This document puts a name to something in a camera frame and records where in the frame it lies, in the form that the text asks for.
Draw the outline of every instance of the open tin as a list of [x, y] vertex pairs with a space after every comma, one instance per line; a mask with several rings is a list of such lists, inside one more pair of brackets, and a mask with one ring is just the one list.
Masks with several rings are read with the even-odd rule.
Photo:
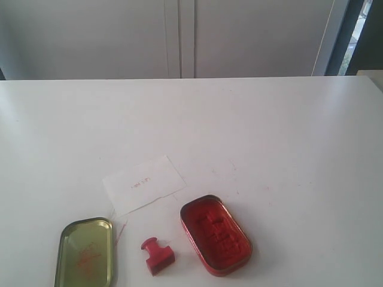
[[54, 287], [109, 287], [113, 255], [109, 220], [98, 217], [69, 224], [60, 237]]
[[250, 259], [250, 241], [217, 196], [207, 195], [185, 204], [181, 221], [211, 274], [225, 276]]

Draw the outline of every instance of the white cabinet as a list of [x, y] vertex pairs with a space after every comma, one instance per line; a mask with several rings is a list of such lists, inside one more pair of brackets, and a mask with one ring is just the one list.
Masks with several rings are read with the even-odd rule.
[[0, 24], [33, 79], [307, 76], [347, 2], [0, 0]]

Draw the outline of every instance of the white paper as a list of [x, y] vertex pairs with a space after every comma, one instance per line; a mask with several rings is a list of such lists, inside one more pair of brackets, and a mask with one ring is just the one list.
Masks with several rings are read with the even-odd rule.
[[166, 155], [103, 180], [117, 217], [186, 186]]

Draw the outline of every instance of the red ink pad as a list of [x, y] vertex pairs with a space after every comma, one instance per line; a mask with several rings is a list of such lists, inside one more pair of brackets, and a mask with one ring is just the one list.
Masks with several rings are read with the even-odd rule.
[[207, 195], [185, 204], [181, 221], [211, 274], [225, 276], [250, 259], [251, 242], [218, 197]]

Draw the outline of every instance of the gold tin lid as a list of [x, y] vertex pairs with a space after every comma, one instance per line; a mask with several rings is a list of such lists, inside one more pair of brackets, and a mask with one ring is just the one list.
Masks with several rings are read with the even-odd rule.
[[54, 287], [109, 287], [113, 255], [109, 220], [98, 217], [69, 224], [60, 237]]

